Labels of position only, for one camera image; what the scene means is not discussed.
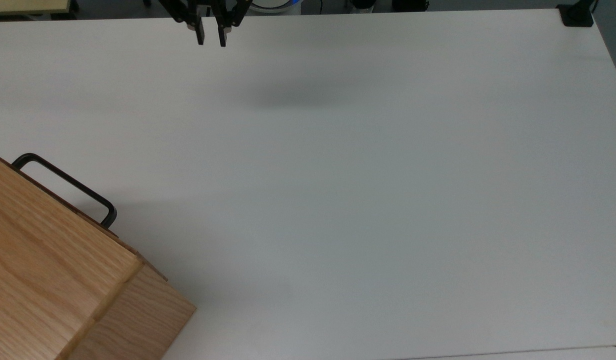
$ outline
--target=box handle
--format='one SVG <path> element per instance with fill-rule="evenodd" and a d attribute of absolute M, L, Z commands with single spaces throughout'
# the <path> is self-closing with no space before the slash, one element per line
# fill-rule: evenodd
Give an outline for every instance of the box handle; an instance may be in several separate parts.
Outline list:
<path fill-rule="evenodd" d="M 24 153 L 23 155 L 21 155 L 15 161 L 12 162 L 12 166 L 17 168 L 18 170 L 21 170 L 21 168 L 25 164 L 28 164 L 29 162 L 32 162 L 32 161 L 33 162 L 38 162 L 43 167 L 45 167 L 46 169 L 52 171 L 53 173 L 55 173 L 57 176 L 59 176 L 63 180 L 66 180 L 72 186 L 76 187 L 77 189 L 82 191 L 87 196 L 95 199 L 98 203 L 101 203 L 104 207 L 106 207 L 108 209 L 108 214 L 101 221 L 100 224 L 101 224 L 102 227 L 104 227 L 106 229 L 109 228 L 110 225 L 112 225 L 112 223 L 114 222 L 114 219 L 116 219 L 116 209 L 114 208 L 114 206 L 112 205 L 111 202 L 106 200 L 100 194 L 97 194 L 94 191 L 92 191 L 89 187 L 87 187 L 84 184 L 78 182 L 72 176 L 64 173 L 58 167 L 56 167 L 53 164 L 49 163 L 47 160 L 43 159 L 42 157 L 40 157 L 36 153 L 31 153 L 31 152 L 26 153 L 26 154 Z"/>

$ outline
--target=wooden crate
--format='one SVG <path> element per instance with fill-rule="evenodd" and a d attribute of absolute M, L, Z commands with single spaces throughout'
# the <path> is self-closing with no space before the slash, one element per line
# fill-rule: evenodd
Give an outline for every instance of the wooden crate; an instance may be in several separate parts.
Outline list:
<path fill-rule="evenodd" d="M 195 310 L 113 233 L 0 160 L 0 360 L 156 360 Z"/>

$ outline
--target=wood grain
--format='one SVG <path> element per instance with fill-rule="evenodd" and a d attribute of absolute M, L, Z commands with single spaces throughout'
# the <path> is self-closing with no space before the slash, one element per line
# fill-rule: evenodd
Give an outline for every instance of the wood grain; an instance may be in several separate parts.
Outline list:
<path fill-rule="evenodd" d="M 141 261 L 0 162 L 0 360 L 54 359 Z"/>
<path fill-rule="evenodd" d="M 144 266 L 68 359 L 160 359 L 194 310 L 194 305 Z"/>
<path fill-rule="evenodd" d="M 0 15 L 68 11 L 69 0 L 0 0 Z"/>

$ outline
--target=black mount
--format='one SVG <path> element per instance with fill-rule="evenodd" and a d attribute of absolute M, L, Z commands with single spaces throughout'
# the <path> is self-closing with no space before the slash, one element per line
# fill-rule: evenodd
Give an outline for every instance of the black mount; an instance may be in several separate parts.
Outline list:
<path fill-rule="evenodd" d="M 188 28 L 196 32 L 199 45 L 203 45 L 205 40 L 201 22 L 202 13 L 206 10 L 206 16 L 208 16 L 212 10 L 217 20 L 221 47 L 226 46 L 226 34 L 232 30 L 233 26 L 238 27 L 241 24 L 252 3 L 251 0 L 237 0 L 237 5 L 228 11 L 225 0 L 187 0 L 187 6 L 181 0 L 159 0 L 159 2 L 176 22 L 186 22 Z"/>
<path fill-rule="evenodd" d="M 592 25 L 594 25 L 594 19 L 592 18 L 590 7 L 593 2 L 595 2 L 595 0 L 580 0 L 574 5 L 557 5 L 557 9 L 561 12 L 563 25 L 576 28 L 592 27 Z"/>

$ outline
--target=gray floor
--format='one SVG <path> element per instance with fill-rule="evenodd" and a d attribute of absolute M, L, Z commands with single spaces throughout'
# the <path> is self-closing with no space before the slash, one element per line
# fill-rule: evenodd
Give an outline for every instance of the gray floor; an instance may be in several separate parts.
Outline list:
<path fill-rule="evenodd" d="M 502 9 L 553 9 L 559 3 L 571 4 L 576 0 L 429 0 L 428 11 L 452 10 L 502 10 Z M 168 13 L 152 0 L 151 7 L 145 7 L 142 0 L 78 0 L 81 11 L 79 19 L 124 19 L 124 18 L 167 18 Z M 345 0 L 323 0 L 324 14 L 344 14 Z M 392 11 L 391 0 L 377 0 L 375 12 Z M 301 13 L 319 13 L 319 0 L 304 0 Z M 616 66 L 616 0 L 600 0 L 594 14 L 599 28 L 610 50 Z"/>

